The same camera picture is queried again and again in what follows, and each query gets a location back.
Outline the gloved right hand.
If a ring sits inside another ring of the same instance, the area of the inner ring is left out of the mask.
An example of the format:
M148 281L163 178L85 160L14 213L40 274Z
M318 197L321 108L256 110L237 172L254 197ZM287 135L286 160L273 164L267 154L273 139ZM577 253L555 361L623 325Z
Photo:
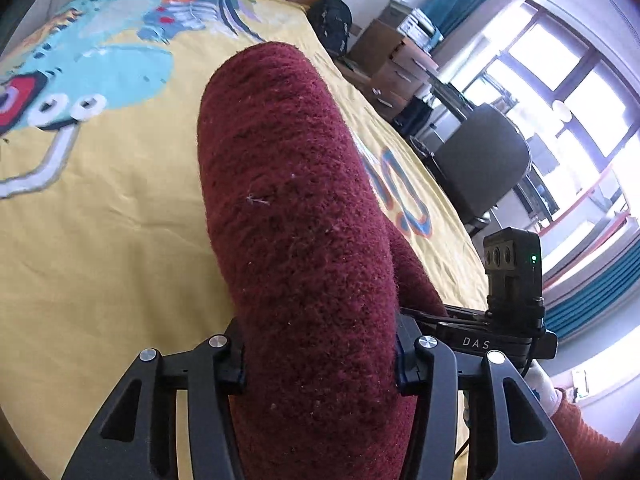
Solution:
M553 417L558 411L562 400L563 393L560 389L555 388L550 376L544 371L536 360L532 361L528 370L524 375L526 384L533 391L542 406L544 412Z

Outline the orange sleeved forearm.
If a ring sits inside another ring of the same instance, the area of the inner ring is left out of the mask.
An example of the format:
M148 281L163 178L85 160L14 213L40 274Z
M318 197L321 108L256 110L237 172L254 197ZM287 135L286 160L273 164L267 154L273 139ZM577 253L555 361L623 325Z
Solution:
M583 479L597 479L620 452L620 443L591 428L582 418L582 411L566 400L562 389L555 389L558 407L550 416L563 438Z

